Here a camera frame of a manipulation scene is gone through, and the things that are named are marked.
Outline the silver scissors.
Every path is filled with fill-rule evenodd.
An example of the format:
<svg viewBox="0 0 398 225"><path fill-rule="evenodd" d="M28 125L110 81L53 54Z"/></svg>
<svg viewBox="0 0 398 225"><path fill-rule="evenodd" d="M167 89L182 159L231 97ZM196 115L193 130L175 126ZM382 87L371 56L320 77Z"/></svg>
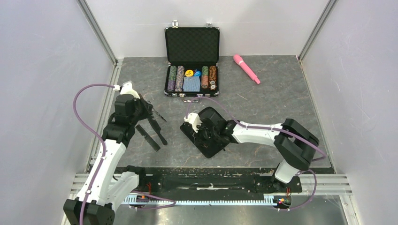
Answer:
<svg viewBox="0 0 398 225"><path fill-rule="evenodd" d="M155 114L156 114L159 118L161 118L164 122L167 122L166 119L165 119L158 111L156 111L154 105L153 105L149 100L147 100L147 98L145 98L145 95L143 96L143 99L149 104L149 106L151 107L151 111L152 111L153 113L155 113Z"/></svg>

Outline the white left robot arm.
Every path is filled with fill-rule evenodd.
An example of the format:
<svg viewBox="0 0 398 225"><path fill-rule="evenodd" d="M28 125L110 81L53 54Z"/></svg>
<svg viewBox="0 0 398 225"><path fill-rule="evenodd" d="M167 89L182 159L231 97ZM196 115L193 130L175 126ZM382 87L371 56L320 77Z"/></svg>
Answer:
<svg viewBox="0 0 398 225"><path fill-rule="evenodd" d="M116 166L135 134L135 126L151 117L150 105L136 91L117 96L115 112L102 131L101 148L89 176L74 200L63 210L72 225L111 225L115 212L130 191L142 191L147 177L135 171L123 172L111 185Z"/></svg>

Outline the black zippered tool pouch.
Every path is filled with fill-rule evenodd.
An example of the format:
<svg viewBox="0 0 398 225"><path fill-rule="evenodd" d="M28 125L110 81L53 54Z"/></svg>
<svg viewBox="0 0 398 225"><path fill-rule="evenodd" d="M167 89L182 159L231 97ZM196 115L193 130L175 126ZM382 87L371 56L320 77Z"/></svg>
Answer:
<svg viewBox="0 0 398 225"><path fill-rule="evenodd" d="M203 109L202 111L199 112L199 116L201 121L203 122L204 119L208 118L211 119L214 122L217 122L218 120L224 119L214 108L212 107L207 107ZM180 129L185 136L194 144L194 137L197 133L195 133L191 127L191 125L187 122L184 122L181 126ZM215 154L217 154L219 151L224 150L226 146L198 146L195 145L199 151L206 157L206 158L211 158Z"/></svg>

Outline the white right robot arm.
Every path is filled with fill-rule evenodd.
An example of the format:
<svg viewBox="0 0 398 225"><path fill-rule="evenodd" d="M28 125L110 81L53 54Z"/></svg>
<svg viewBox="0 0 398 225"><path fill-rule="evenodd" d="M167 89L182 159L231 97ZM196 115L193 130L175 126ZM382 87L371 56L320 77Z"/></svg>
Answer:
<svg viewBox="0 0 398 225"><path fill-rule="evenodd" d="M182 130L207 158L230 143L275 147L283 157L271 178L271 186L276 191L284 191L294 176L308 170L319 150L319 139L294 119L262 125L217 116L201 118L191 113L184 119Z"/></svg>

